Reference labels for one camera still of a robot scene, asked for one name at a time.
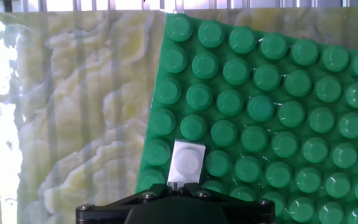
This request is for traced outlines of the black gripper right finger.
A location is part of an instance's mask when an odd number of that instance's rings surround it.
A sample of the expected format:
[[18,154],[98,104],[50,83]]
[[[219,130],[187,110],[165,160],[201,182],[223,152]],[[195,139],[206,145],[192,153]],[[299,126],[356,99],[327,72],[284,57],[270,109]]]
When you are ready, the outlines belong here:
[[270,199],[243,201],[202,187],[199,183],[175,184],[181,202],[175,207],[180,223],[274,223],[275,203]]

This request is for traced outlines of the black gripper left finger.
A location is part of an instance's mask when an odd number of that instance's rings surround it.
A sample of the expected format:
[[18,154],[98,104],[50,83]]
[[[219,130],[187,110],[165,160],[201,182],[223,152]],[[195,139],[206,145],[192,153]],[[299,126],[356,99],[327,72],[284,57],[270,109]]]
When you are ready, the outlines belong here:
[[153,184],[147,190],[107,205],[81,204],[75,209],[75,223],[163,223],[163,218],[154,214],[156,209],[147,211],[144,205],[171,196],[175,189],[174,182]]

